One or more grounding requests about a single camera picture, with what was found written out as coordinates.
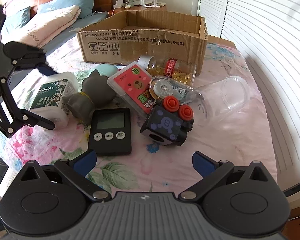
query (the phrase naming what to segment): clear plastic cup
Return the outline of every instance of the clear plastic cup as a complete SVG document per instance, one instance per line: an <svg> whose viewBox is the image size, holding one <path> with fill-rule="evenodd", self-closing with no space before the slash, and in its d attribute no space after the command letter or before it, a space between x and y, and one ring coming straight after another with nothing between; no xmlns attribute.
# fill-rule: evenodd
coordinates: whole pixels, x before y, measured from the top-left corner
<svg viewBox="0 0 300 240"><path fill-rule="evenodd" d="M239 111L250 100L250 87L239 76L230 76L194 90L189 106L199 125L218 122Z"/></svg>

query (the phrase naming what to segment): red rubber ring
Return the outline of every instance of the red rubber ring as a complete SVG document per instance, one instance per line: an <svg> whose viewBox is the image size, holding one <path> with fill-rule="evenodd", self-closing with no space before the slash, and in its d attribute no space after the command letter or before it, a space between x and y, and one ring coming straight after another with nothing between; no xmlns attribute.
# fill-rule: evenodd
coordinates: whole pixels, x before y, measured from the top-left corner
<svg viewBox="0 0 300 240"><path fill-rule="evenodd" d="M179 109L179 101L174 96L167 96L163 100L163 107L170 113L176 112Z"/></svg>
<svg viewBox="0 0 300 240"><path fill-rule="evenodd" d="M178 114L183 121L190 121L193 118L192 108L187 105L180 106Z"/></svg>

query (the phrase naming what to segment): gray cat figurine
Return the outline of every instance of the gray cat figurine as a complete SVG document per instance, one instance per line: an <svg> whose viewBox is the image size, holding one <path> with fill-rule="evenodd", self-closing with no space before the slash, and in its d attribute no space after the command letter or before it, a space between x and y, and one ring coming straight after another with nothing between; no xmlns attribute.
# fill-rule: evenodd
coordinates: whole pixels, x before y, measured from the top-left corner
<svg viewBox="0 0 300 240"><path fill-rule="evenodd" d="M100 76L98 70L94 70L82 81L81 92L63 98L73 116L86 125L91 124L95 108L105 106L116 96L108 86L107 79L106 76Z"/></svg>

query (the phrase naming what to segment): dark green label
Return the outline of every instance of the dark green label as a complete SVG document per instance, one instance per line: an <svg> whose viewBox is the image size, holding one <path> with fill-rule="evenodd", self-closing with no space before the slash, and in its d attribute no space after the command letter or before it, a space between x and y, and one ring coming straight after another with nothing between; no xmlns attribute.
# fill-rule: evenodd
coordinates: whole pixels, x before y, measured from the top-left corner
<svg viewBox="0 0 300 240"><path fill-rule="evenodd" d="M56 106L59 107L61 97L65 91L68 80L61 79L54 82L43 84L30 109L45 107L45 106Z"/></svg>

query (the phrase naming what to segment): white louvered closet door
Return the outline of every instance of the white louvered closet door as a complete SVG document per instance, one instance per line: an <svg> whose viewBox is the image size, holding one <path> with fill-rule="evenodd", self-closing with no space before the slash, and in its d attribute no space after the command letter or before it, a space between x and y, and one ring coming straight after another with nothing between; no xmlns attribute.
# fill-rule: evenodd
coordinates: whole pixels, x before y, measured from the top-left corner
<svg viewBox="0 0 300 240"><path fill-rule="evenodd" d="M207 7L210 3L203 0L199 7L212 34L220 10L211 14L216 6ZM300 0L226 0L223 9L221 38L235 43L259 86L277 159L277 182L285 190L300 183Z"/></svg>
<svg viewBox="0 0 300 240"><path fill-rule="evenodd" d="M208 34L220 36L222 15L224 15L227 0L199 0L198 15L206 19Z"/></svg>

